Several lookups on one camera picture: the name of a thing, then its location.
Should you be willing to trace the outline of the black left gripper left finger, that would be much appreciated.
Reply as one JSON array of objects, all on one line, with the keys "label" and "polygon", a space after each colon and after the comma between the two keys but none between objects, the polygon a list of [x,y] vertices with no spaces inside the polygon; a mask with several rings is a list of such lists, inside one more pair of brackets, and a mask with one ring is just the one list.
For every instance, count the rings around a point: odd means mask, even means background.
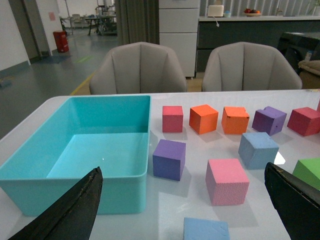
[{"label": "black left gripper left finger", "polygon": [[91,170],[11,240],[88,240],[103,188],[99,167]]}]

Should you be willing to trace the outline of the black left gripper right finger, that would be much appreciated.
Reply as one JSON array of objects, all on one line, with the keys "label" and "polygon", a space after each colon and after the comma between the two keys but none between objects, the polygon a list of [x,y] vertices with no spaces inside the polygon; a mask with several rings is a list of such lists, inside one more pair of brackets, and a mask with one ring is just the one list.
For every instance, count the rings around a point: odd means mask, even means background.
[{"label": "black left gripper right finger", "polygon": [[264,184],[292,240],[320,238],[320,191],[272,162],[266,164]]}]

